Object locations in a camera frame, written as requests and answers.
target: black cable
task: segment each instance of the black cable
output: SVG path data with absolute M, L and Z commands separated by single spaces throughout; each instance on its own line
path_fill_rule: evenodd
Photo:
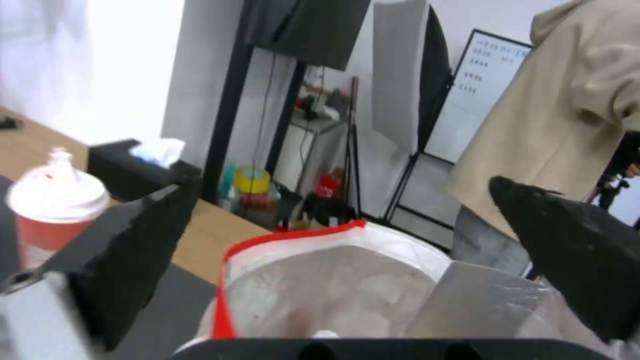
M 255 178 L 255 160 L 258 157 L 258 148 L 260 147 L 260 139 L 262 139 L 262 129 L 264 127 L 264 118 L 267 112 L 267 100 L 269 99 L 269 92 L 271 91 L 271 84 L 273 82 L 273 72 L 276 66 L 276 53 L 272 53 L 271 57 L 271 70 L 269 71 L 269 82 L 267 83 L 267 90 L 264 94 L 264 102 L 262 103 L 262 115 L 260 116 L 260 128 L 258 128 L 258 140 L 253 148 L 253 159 L 251 163 L 251 182 L 249 183 L 249 194 L 253 193 L 253 180 Z
M 320 99 L 322 99 L 322 93 L 324 91 L 324 71 L 325 71 L 325 67 L 323 66 L 322 78 L 320 79 L 320 92 L 318 93 L 318 99 L 314 105 L 312 113 L 317 113 L 318 106 L 320 105 Z M 304 147 L 305 140 L 307 139 L 307 133 L 309 132 L 309 117 L 305 117 L 305 120 L 307 121 L 307 124 L 305 125 L 305 134 L 302 136 L 302 141 L 300 142 L 300 148 L 298 149 L 298 152 L 300 153 L 300 165 L 302 166 L 300 171 L 302 171 L 302 169 L 304 169 L 305 167 L 305 157 L 302 154 L 302 148 Z

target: white cup lid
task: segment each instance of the white cup lid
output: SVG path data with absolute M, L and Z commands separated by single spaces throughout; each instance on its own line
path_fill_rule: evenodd
M 96 177 L 74 169 L 71 158 L 65 149 L 54 148 L 47 165 L 29 170 L 9 189 L 9 208 L 52 224 L 98 217 L 109 204 L 109 193 Z

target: whiteboard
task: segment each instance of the whiteboard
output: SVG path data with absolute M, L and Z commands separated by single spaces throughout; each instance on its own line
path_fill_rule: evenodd
M 456 163 L 530 51 L 527 44 L 473 30 L 424 152 Z

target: black mat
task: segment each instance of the black mat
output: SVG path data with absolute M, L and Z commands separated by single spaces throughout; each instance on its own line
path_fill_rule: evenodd
M 11 182 L 0 176 L 0 278 L 15 273 L 18 266 L 17 246 L 13 214 L 6 207 L 4 198 Z M 109 214 L 115 222 L 126 220 L 134 209 L 120 206 Z M 95 249 L 73 247 L 75 252 L 56 258 L 54 264 L 64 269 L 83 257 L 85 252 Z M 214 295 L 215 287 L 171 265 L 158 284 L 156 294 L 140 313 L 133 328 L 120 346 L 109 354 L 111 359 L 166 359 L 183 343 L 189 341 L 198 329 L 204 309 Z

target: paper cup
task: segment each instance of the paper cup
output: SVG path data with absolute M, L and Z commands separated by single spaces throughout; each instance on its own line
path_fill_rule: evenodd
M 64 149 L 49 164 L 24 174 L 10 189 L 20 265 L 36 268 L 82 233 L 107 207 L 109 193 L 96 177 L 76 170 Z

